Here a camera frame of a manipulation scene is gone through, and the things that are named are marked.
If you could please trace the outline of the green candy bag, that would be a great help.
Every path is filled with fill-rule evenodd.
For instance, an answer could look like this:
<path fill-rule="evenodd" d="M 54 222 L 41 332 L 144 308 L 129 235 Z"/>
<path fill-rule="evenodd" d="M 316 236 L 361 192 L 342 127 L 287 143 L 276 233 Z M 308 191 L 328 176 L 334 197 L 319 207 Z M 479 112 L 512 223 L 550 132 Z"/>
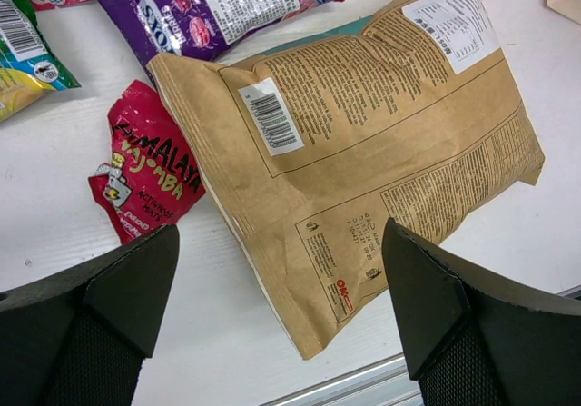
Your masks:
<path fill-rule="evenodd" d="M 29 0 L 1 0 L 1 119 L 81 84 L 54 54 Z"/>

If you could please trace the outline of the small red mints packet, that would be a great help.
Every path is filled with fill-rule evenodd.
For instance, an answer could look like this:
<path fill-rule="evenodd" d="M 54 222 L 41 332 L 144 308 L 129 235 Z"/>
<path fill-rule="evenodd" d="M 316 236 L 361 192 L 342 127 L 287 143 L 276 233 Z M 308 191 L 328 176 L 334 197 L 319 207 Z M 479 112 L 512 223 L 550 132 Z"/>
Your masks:
<path fill-rule="evenodd" d="M 122 244 L 174 224 L 204 196 L 193 152 L 148 84 L 135 80 L 108 112 L 112 154 L 88 178 Z"/>

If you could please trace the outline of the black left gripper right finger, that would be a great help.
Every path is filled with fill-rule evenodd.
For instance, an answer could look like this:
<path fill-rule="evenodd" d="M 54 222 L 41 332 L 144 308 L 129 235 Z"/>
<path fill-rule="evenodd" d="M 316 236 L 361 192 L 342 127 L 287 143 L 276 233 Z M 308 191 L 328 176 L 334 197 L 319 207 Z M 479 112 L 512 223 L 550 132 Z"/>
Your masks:
<path fill-rule="evenodd" d="M 515 282 L 388 220 L 382 257 L 427 405 L 577 405 L 580 302 Z"/>

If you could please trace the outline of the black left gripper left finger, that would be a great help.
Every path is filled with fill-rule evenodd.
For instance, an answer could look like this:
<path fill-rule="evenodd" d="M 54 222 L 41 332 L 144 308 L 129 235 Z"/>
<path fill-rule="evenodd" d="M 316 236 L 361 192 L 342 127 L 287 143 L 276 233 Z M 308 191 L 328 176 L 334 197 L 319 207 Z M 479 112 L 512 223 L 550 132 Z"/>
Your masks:
<path fill-rule="evenodd" d="M 164 225 L 1 293 L 4 405 L 129 405 L 153 356 L 180 250 Z"/>

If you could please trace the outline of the tan kraft chips bag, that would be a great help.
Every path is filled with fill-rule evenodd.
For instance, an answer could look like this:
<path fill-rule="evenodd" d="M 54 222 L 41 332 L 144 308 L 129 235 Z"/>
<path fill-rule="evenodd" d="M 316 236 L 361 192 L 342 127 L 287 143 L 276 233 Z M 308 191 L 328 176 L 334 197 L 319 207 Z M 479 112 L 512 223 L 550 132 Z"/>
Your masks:
<path fill-rule="evenodd" d="M 482 0 L 394 0 L 236 64 L 148 68 L 307 360 L 387 288 L 389 219 L 441 243 L 545 161 Z"/>

